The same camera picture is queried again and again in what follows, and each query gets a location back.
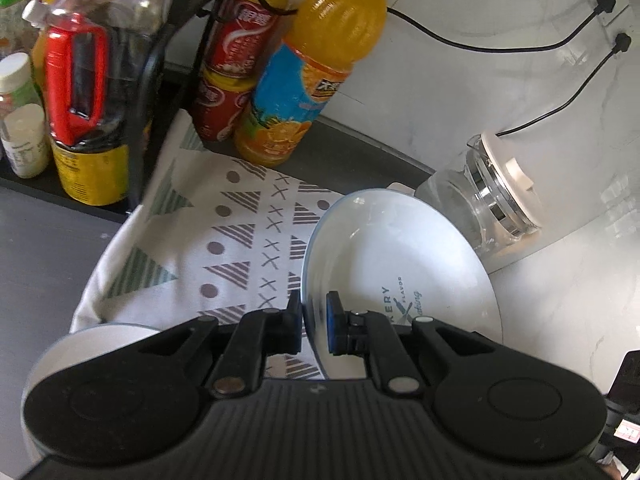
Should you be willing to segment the glass kettle beige lid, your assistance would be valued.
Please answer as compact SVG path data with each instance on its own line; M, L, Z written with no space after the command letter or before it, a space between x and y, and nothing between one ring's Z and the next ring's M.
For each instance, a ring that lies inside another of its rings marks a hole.
M493 133L473 136L465 151L420 184L414 196L445 216L482 259L506 252L542 228L533 179Z

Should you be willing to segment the dark soy sauce bottle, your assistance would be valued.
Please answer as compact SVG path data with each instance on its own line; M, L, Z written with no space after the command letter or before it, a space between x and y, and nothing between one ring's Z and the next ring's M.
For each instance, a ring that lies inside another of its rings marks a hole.
M127 115L163 0L53 0L39 24L53 157L64 191L108 206L129 190Z

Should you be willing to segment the patterned white table mat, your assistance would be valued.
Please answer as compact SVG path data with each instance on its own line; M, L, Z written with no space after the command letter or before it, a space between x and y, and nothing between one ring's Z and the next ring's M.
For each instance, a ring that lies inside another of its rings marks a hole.
M302 286L314 227L340 197L206 150L180 110L142 203L99 258L70 329L166 330L203 314L234 324L253 310L282 309Z

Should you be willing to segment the white condiment jar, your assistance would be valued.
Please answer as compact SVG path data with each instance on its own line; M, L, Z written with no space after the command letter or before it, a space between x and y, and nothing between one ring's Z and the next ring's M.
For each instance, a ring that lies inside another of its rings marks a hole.
M1 144L14 174L39 176L50 162L46 112L25 52L1 60Z

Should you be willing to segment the orange juice bottle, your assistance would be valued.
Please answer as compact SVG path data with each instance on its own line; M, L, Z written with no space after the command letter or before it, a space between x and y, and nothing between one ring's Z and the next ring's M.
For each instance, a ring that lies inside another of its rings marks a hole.
M275 167L294 152L382 35L386 0L304 0L233 135L240 155Z

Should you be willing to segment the red soda can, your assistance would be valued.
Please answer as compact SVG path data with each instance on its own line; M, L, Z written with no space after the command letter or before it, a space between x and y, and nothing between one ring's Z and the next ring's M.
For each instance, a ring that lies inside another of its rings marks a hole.
M209 142L228 139L256 84L255 78L231 78L204 68L191 113L198 136Z
M204 66L213 73L235 79L253 75L279 18L260 0L224 0Z

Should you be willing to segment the white plate bakery print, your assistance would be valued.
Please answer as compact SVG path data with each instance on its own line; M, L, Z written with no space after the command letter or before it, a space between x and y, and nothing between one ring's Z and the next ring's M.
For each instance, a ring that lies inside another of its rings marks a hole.
M345 310L385 314L395 325L418 316L500 342L502 322L488 274L471 245L440 212L386 188L340 198L311 233L300 299L306 333L326 379L361 378L358 356L332 356L326 296Z

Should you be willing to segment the white plate sweet print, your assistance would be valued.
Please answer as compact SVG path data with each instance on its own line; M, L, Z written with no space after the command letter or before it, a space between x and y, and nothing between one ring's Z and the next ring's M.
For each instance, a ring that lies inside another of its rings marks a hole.
M64 368L103 356L105 353L134 344L157 333L156 328L142 325L107 323L65 335L43 352L32 367L23 388L21 408L24 408L32 389L44 378Z

